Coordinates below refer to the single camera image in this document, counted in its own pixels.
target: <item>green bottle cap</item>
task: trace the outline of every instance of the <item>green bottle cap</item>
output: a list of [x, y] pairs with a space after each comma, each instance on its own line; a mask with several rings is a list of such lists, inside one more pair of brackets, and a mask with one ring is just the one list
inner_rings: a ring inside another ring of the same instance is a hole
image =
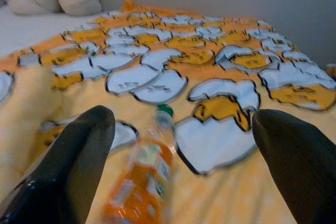
[[173, 117], [174, 111], [173, 111], [172, 107], [170, 107], [169, 105], [161, 104], [161, 105], [158, 105], [157, 107], [158, 107], [157, 108], [158, 111], [164, 111], [164, 112], [168, 113], [171, 117]]

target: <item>yellow blanket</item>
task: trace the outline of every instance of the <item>yellow blanket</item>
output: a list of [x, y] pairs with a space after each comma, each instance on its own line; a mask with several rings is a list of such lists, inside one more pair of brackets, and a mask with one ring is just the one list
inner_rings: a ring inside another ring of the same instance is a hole
[[[174, 109], [180, 155], [167, 201], [170, 223], [294, 223], [255, 151], [254, 111], [286, 111], [336, 139], [335, 82], [263, 20], [126, 2], [120, 11], [14, 52], [0, 70], [15, 76], [17, 68], [37, 64], [52, 68], [52, 88], [64, 92], [65, 105], [37, 134], [36, 156], [70, 121], [63, 120], [95, 105], [139, 131], [155, 104]], [[87, 223], [97, 223], [128, 153], [109, 156]]]

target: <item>white bed sheet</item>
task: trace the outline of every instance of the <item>white bed sheet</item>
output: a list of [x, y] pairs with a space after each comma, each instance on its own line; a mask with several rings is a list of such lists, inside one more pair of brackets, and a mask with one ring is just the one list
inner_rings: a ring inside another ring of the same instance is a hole
[[89, 22], [97, 16], [71, 17], [66, 14], [19, 16], [12, 13], [8, 6], [0, 7], [0, 58]]

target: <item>blanket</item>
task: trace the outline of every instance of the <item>blanket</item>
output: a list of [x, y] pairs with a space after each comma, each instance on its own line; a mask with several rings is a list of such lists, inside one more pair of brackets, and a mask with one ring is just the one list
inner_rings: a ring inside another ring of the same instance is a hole
[[[64, 96], [63, 108], [36, 133], [36, 157], [95, 105], [113, 110], [122, 146], [137, 141], [155, 105], [174, 109], [178, 155], [167, 195], [169, 223], [295, 222], [256, 150], [256, 110], [286, 111], [336, 139], [336, 82], [257, 18], [210, 17], [128, 1], [0, 61], [1, 102], [15, 87], [8, 75], [34, 65], [54, 72], [50, 88]], [[127, 163], [129, 148], [116, 149], [87, 223], [98, 222]]]

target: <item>orange drink bottle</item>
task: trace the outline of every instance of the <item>orange drink bottle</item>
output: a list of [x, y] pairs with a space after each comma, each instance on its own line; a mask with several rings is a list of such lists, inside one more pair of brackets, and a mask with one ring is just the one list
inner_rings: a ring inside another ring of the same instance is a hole
[[104, 223], [163, 222], [163, 201], [175, 153], [172, 127], [172, 108], [159, 105], [151, 125], [140, 132], [129, 167], [104, 207]]

